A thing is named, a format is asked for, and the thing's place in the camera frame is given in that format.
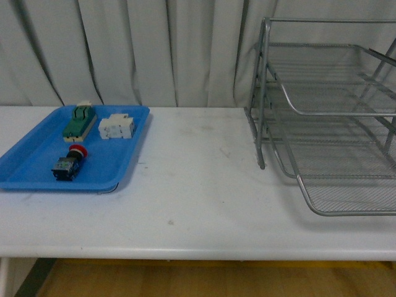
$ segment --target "wire mesh shelf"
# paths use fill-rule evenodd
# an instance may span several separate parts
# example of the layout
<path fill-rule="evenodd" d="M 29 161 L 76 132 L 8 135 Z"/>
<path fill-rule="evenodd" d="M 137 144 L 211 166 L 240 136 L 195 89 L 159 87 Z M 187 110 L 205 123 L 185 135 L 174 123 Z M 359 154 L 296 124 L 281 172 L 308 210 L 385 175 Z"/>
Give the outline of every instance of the wire mesh shelf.
<path fill-rule="evenodd" d="M 272 44 L 273 21 L 287 20 L 262 22 L 245 108 L 260 167 L 267 131 L 280 168 L 296 178 L 315 213 L 396 215 L 396 84 L 389 75 L 396 39 L 387 54 L 356 45 Z"/>

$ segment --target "curtain fold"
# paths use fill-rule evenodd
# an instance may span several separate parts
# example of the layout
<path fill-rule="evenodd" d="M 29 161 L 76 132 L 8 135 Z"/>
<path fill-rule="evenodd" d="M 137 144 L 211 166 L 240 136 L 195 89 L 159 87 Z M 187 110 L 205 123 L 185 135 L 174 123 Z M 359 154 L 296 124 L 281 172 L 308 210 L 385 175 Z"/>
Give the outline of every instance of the curtain fold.
<path fill-rule="evenodd" d="M 90 73 L 77 1 L 24 3 L 50 80 L 64 104 L 76 104 L 87 98 L 93 104 L 101 104 Z"/>
<path fill-rule="evenodd" d="M 275 17 L 396 15 L 392 0 L 3 0 L 0 105 L 246 106 L 274 7 Z M 275 23 L 271 40 L 385 53 L 395 36 L 392 24 Z"/>
<path fill-rule="evenodd" d="M 29 105 L 59 106 L 61 101 L 33 50 L 22 17 L 25 16 L 18 14 L 10 2 L 0 1 L 0 54 L 4 53 L 6 60 L 0 71 L 6 72 L 2 76 L 13 82 L 10 87 L 0 89 L 0 104 L 22 105 L 29 101 Z"/>
<path fill-rule="evenodd" d="M 104 104 L 141 104 L 126 1 L 80 0 L 79 6 Z"/>
<path fill-rule="evenodd" d="M 142 103 L 176 106 L 168 14 L 163 0 L 127 0 Z"/>

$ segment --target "tabletop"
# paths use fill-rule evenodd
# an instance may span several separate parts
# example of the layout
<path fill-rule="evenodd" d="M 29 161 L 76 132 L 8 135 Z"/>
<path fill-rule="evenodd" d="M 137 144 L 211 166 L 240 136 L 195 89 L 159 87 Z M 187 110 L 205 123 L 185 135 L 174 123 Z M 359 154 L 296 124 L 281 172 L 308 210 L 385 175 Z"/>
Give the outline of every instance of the tabletop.
<path fill-rule="evenodd" d="M 53 107 L 0 107 L 0 155 Z M 0 190 L 0 257 L 396 260 L 396 217 L 321 217 L 241 108 L 151 108 L 109 194 Z"/>

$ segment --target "plastic tray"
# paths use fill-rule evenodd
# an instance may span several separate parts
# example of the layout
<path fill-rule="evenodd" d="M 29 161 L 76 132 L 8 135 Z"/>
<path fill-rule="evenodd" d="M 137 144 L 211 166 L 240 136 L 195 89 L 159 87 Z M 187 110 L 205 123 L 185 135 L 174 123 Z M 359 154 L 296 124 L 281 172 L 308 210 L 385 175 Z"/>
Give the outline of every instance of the plastic tray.
<path fill-rule="evenodd" d="M 51 169 L 59 157 L 66 156 L 72 144 L 63 140 L 62 131 L 70 121 L 74 107 L 54 110 L 0 158 L 0 188 L 106 192 L 118 185 L 150 110 L 145 106 L 94 106 L 98 119 L 81 143 L 88 150 L 88 157 L 75 180 L 57 181 Z M 131 139 L 100 138 L 100 120 L 113 113 L 127 113 L 134 118 L 135 130 Z"/>

